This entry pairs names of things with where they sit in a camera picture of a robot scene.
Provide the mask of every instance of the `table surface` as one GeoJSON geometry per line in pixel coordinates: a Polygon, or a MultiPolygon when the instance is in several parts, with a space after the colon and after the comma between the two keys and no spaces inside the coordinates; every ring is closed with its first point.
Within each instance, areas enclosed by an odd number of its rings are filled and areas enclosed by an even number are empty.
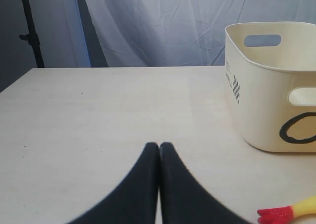
{"type": "Polygon", "coordinates": [[[72,220],[116,187],[150,141],[172,142],[206,190],[253,223],[259,208],[315,195],[315,155],[244,142],[224,83],[222,66],[32,69],[0,93],[1,223],[72,220]]]}

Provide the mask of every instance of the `red toy part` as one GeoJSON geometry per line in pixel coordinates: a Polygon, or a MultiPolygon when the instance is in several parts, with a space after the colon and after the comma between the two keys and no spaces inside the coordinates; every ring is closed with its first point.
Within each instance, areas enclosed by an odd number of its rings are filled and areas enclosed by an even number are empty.
{"type": "Polygon", "coordinates": [[[257,213],[261,216],[258,219],[259,224],[288,224],[294,219],[294,213],[291,206],[261,209],[258,210],[257,213]]]}

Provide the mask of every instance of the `basket handle hole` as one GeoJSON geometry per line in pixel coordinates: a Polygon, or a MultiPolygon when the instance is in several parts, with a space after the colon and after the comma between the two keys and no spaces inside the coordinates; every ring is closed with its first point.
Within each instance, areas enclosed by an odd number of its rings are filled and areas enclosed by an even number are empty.
{"type": "Polygon", "coordinates": [[[281,43],[280,35],[249,35],[244,39],[246,47],[278,46],[281,43]]]}
{"type": "Polygon", "coordinates": [[[290,93],[288,99],[294,106],[316,107],[316,87],[297,88],[290,93]]]}

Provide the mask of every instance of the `cream plastic basket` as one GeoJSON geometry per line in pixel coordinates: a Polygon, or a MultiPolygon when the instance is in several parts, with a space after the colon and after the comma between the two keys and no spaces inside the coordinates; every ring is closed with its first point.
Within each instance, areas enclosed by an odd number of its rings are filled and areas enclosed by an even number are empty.
{"type": "Polygon", "coordinates": [[[225,94],[242,137],[276,152],[316,152],[316,25],[227,26],[225,94]],[[247,47],[247,36],[279,35],[277,46],[247,47]]]}

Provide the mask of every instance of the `red and yellow toy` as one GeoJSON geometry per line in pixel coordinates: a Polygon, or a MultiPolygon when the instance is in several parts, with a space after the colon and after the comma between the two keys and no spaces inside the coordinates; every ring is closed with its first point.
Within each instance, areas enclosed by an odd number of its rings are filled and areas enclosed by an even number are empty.
{"type": "Polygon", "coordinates": [[[257,213],[260,215],[260,224],[288,224],[295,218],[307,214],[316,214],[316,196],[305,199],[292,206],[282,208],[261,209],[257,213]]]}

